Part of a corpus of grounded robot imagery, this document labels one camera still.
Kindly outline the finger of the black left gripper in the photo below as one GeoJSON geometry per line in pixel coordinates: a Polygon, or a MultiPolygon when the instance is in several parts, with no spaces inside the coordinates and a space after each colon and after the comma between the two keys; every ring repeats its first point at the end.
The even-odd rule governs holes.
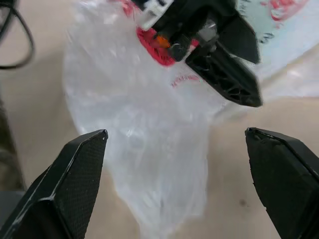
{"type": "Polygon", "coordinates": [[[263,104],[256,75],[220,43],[214,51],[197,46],[185,63],[223,98],[247,107],[263,104]]]}
{"type": "Polygon", "coordinates": [[[260,62],[256,33],[239,13],[229,17],[218,33],[219,42],[229,53],[254,64],[260,62]]]}

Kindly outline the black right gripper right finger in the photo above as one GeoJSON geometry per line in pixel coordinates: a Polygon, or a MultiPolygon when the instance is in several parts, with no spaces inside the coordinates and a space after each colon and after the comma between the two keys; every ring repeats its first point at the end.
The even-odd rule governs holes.
{"type": "Polygon", "coordinates": [[[319,157],[278,132],[250,127],[245,136],[254,187],[281,239],[319,239],[319,157]]]}

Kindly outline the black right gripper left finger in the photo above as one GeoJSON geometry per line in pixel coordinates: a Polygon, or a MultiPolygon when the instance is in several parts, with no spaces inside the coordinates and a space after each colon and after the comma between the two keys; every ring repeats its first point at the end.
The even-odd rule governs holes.
{"type": "Polygon", "coordinates": [[[0,191],[0,239],[84,239],[107,139],[105,129],[83,134],[26,191],[0,191]]]}

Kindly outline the translucent red-printed plastic bag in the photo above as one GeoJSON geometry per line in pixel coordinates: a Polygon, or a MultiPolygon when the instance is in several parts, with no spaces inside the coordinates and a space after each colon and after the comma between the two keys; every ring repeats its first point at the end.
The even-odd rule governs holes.
{"type": "Polygon", "coordinates": [[[150,56],[138,14],[129,1],[75,3],[64,90],[80,133],[108,131],[104,165],[142,239],[167,239],[203,213],[209,124],[225,101],[185,64],[150,56]]]}

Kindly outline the pale blue red-printed plastic bag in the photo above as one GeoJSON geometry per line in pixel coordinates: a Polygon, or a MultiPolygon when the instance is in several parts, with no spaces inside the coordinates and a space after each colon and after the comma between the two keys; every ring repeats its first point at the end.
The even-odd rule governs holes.
{"type": "Polygon", "coordinates": [[[263,99],[319,96],[319,0],[237,0],[261,61],[247,63],[263,99]]]}

